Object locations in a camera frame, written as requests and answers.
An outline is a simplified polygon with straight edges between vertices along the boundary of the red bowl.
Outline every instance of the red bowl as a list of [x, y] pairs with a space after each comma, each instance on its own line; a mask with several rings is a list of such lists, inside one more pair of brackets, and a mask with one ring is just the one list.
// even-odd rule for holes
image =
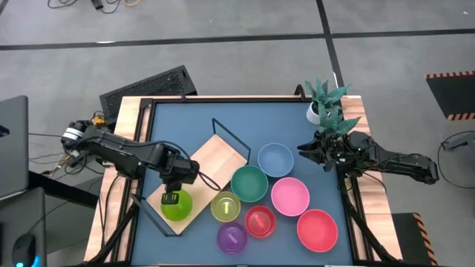
[[275, 230], [274, 213], [266, 206], [259, 205], [247, 211], [245, 219], [246, 230], [257, 238], [265, 238]]
[[338, 239], [338, 228], [333, 218], [325, 211], [305, 211], [297, 222], [298, 239], [311, 251], [327, 252]]

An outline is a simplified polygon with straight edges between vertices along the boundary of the blue bowl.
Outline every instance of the blue bowl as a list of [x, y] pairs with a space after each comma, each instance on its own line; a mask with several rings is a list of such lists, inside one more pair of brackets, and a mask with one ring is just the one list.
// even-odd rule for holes
[[294, 167], [294, 156], [285, 145], [270, 143], [261, 148], [259, 168], [270, 177], [285, 177]]

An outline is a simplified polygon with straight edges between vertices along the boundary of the blue table surface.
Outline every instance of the blue table surface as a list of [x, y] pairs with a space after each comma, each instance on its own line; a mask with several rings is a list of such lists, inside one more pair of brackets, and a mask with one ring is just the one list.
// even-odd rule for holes
[[[275, 232], [263, 240], [249, 236], [247, 247], [237, 255], [224, 254], [217, 246], [217, 231], [222, 225], [212, 215], [209, 205], [188, 226], [181, 237], [164, 237], [140, 212], [132, 257], [133, 265], [143, 264], [215, 264], [215, 265], [351, 265], [344, 209], [337, 189], [336, 172], [324, 172], [320, 165], [298, 155], [297, 146], [312, 140], [315, 126], [305, 117], [308, 103], [186, 103], [157, 104], [151, 141], [168, 140], [182, 146], [190, 155], [213, 134], [212, 118], [224, 124], [251, 149], [250, 165], [258, 166], [259, 150], [270, 142], [287, 146], [295, 159], [289, 176], [301, 180], [309, 189], [309, 209], [326, 211], [338, 226], [338, 241], [327, 253], [306, 249], [297, 236], [298, 217], [286, 217], [272, 205], [270, 191], [277, 181], [269, 178], [266, 196], [255, 203], [242, 202], [235, 220], [244, 224], [246, 212], [255, 205], [266, 205], [277, 218]], [[237, 152], [246, 149], [217, 126], [217, 134]], [[142, 195], [150, 196], [161, 184], [157, 172], [147, 170]], [[145, 204], [161, 225], [165, 222]]]

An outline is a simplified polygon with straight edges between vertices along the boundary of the purple bowl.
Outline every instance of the purple bowl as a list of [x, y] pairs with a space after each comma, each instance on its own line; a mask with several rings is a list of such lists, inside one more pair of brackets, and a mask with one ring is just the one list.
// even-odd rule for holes
[[228, 222], [220, 227], [217, 233], [217, 245], [226, 254], [238, 254], [247, 244], [247, 233], [244, 226], [237, 222]]

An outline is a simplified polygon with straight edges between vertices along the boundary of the hazard stripe tape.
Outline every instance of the hazard stripe tape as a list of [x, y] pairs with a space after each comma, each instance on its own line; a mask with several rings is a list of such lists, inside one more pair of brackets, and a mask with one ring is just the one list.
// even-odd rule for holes
[[469, 70], [469, 71], [460, 71], [458, 73], [451, 72], [451, 73], [426, 74], [425, 78], [426, 79], [433, 79], [433, 78], [445, 78], [445, 77], [455, 77], [455, 76], [470, 76], [470, 75], [474, 75], [474, 74], [475, 74], [474, 70]]
[[424, 240], [424, 245], [425, 245], [425, 248], [427, 249], [427, 255], [429, 255], [429, 258], [430, 258], [430, 263], [433, 266], [437, 266], [438, 263], [437, 263], [436, 255], [433, 253], [433, 247], [430, 244], [428, 231], [425, 228], [424, 223], [422, 222], [422, 217], [419, 214], [413, 214], [413, 216], [414, 216], [414, 219], [416, 219], [417, 221], [419, 230], [421, 231], [422, 239]]
[[466, 119], [475, 119], [475, 113], [460, 113], [460, 114], [450, 114], [447, 116], [448, 120], [466, 120]]

